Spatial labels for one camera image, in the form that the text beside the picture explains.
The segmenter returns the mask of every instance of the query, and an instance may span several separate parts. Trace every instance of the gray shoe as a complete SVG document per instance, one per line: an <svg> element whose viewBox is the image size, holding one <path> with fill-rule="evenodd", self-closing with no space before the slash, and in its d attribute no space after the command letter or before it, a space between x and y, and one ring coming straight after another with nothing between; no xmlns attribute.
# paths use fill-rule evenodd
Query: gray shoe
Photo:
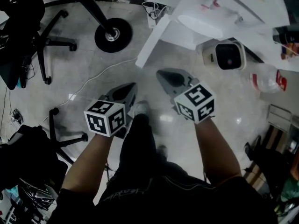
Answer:
<svg viewBox="0 0 299 224"><path fill-rule="evenodd" d="M150 106L147 101L140 101L135 105L134 108L134 117L138 114L145 114L149 116L150 113Z"/></svg>

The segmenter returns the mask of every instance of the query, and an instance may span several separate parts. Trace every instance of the black table base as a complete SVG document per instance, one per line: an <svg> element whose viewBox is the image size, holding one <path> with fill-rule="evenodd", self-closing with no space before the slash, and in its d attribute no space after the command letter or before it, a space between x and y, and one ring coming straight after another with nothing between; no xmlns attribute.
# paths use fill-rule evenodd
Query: black table base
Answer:
<svg viewBox="0 0 299 224"><path fill-rule="evenodd" d="M132 40L133 32L130 24L121 18L105 17L95 0L78 0L98 21L94 39L102 51L114 53L126 48Z"/></svg>

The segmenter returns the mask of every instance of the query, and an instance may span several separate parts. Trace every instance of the electrical outlet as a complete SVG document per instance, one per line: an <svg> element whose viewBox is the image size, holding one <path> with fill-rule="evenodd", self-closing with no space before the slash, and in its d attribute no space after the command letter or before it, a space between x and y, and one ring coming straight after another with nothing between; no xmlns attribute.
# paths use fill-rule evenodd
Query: electrical outlet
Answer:
<svg viewBox="0 0 299 224"><path fill-rule="evenodd" d="M154 8L152 7L146 7L145 9L148 12L148 14L154 11ZM156 20L152 19L149 15L147 15L147 17L148 17L149 28L154 29L156 26Z"/></svg>

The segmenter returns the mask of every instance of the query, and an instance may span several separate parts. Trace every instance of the forearm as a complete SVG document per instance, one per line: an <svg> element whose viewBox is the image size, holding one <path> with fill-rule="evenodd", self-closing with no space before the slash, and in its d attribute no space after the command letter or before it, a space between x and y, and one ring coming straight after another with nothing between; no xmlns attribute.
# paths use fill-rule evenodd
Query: forearm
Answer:
<svg viewBox="0 0 299 224"><path fill-rule="evenodd" d="M67 173L62 188L86 193L98 192L113 137L95 135Z"/></svg>
<svg viewBox="0 0 299 224"><path fill-rule="evenodd" d="M240 165L214 122L207 118L195 125L204 171L211 184L218 186L226 180L241 176Z"/></svg>
<svg viewBox="0 0 299 224"><path fill-rule="evenodd" d="M297 150L291 170L292 176L299 181L299 150Z"/></svg>

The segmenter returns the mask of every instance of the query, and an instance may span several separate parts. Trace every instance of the sneaker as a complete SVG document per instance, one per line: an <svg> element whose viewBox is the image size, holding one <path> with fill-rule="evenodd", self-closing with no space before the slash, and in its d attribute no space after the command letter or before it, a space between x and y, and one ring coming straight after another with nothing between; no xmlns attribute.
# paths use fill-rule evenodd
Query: sneaker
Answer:
<svg viewBox="0 0 299 224"><path fill-rule="evenodd" d="M165 145L159 145L157 147L157 154L164 157L167 160L167 156L168 156L168 150L167 147Z"/></svg>
<svg viewBox="0 0 299 224"><path fill-rule="evenodd" d="M135 105L134 117L138 114L145 114L149 116L150 106L147 101L140 101Z"/></svg>

